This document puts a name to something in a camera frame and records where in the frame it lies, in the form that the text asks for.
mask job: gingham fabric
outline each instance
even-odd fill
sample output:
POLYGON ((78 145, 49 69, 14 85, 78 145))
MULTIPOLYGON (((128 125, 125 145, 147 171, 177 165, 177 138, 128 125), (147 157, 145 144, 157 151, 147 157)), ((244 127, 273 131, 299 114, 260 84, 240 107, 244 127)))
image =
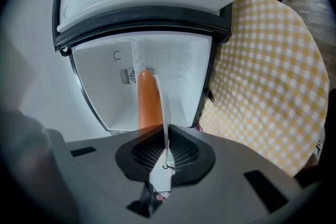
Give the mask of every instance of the gingham fabric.
POLYGON ((199 124, 295 175, 327 114, 329 79, 301 17, 277 0, 235 0, 232 36, 217 51, 199 124))

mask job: black slot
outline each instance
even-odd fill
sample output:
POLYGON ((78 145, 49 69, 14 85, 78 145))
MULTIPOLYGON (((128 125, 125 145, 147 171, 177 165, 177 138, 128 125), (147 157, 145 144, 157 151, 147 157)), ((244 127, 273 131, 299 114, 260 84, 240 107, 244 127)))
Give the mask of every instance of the black slot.
POLYGON ((78 156, 85 155, 85 154, 88 154, 94 151, 96 151, 94 147, 88 146, 88 147, 80 148, 78 150, 70 151, 70 153, 72 154, 73 157, 78 157, 78 156))
POLYGON ((278 210, 288 202, 282 193, 260 171, 247 172, 244 176, 270 213, 278 210))

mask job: white wall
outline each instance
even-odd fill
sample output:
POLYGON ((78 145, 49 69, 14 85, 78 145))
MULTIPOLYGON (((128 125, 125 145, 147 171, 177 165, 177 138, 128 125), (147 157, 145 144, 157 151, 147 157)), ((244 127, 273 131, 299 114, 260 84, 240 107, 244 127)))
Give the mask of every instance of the white wall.
MULTIPOLYGON (((13 46, 16 57, 11 58, 20 59, 6 61, 5 68, 15 70, 13 76, 20 74, 15 80, 21 90, 6 91, 3 100, 18 100, 7 108, 19 108, 46 128, 59 130, 66 141, 107 136, 79 90, 69 58, 55 53, 52 8, 53 0, 8 0, 0 18, 0 42, 13 46)), ((8 89, 12 75, 12 81, 5 77, 8 89)))

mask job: mesh grate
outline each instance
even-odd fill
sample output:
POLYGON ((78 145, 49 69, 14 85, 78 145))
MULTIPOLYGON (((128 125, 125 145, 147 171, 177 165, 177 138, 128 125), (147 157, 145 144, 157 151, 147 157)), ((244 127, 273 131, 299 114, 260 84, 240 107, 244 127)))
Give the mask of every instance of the mesh grate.
POLYGON ((143 168, 151 171, 164 150, 164 136, 156 133, 132 149, 133 159, 143 168))
POLYGON ((193 164, 200 154, 200 149, 195 143, 176 133, 174 130, 171 130, 169 149, 174 158, 176 172, 193 164))
POLYGON ((130 84, 130 77, 127 69, 121 69, 119 71, 122 84, 130 84))

